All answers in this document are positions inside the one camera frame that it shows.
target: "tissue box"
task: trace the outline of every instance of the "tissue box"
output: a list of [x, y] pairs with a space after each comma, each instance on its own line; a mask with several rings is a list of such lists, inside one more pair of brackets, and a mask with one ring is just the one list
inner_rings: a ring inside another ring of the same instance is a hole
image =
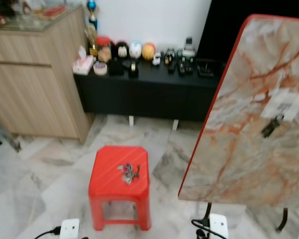
[[72, 67], [73, 73], [79, 75], [87, 75], [90, 72], [93, 63], [94, 63], [94, 56], [88, 55], [86, 56], [85, 60], [79, 58], [73, 63], [73, 67]]

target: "keys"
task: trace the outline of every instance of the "keys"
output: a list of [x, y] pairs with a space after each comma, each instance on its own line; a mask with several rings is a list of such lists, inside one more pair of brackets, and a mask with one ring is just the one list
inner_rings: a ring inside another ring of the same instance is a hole
[[261, 131], [263, 137], [268, 138], [270, 134], [275, 130], [275, 128], [280, 126], [283, 119], [284, 119], [283, 114], [277, 115], [274, 119], [272, 119], [270, 123]]
[[118, 167], [119, 170], [123, 170], [123, 176], [122, 176], [122, 180], [124, 182], [126, 182], [127, 184], [131, 184], [131, 182], [133, 181], [133, 179], [135, 177], [139, 177], [140, 176], [140, 165], [138, 165], [138, 170], [136, 173], [133, 173], [133, 166], [129, 163], [127, 163], [126, 165], [120, 165]]

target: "marble tabletop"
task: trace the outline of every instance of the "marble tabletop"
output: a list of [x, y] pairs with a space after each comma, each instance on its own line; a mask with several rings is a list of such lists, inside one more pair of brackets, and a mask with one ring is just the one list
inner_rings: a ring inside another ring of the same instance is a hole
[[227, 66], [179, 198], [299, 207], [299, 19], [250, 16]]

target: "stool leg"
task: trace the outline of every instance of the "stool leg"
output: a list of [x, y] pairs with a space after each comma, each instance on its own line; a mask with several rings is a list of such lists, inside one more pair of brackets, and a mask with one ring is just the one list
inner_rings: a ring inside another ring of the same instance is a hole
[[138, 216], [139, 216], [139, 224], [141, 230], [147, 231], [151, 227], [150, 220], [150, 197], [148, 196], [146, 199], [143, 199], [140, 202], [136, 203]]
[[104, 227], [102, 203], [102, 200], [94, 199], [90, 204], [92, 210], [93, 226], [97, 231], [103, 230]]

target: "white power socket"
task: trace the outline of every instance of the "white power socket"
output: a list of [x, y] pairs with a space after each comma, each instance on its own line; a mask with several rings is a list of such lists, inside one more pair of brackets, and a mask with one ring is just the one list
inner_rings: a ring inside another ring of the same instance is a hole
[[[210, 229], [228, 239], [227, 219], [224, 215], [211, 213], [209, 215]], [[219, 239], [218, 236], [210, 233], [209, 239]]]
[[61, 224], [59, 239], [78, 239], [79, 237], [80, 219], [67, 219]]

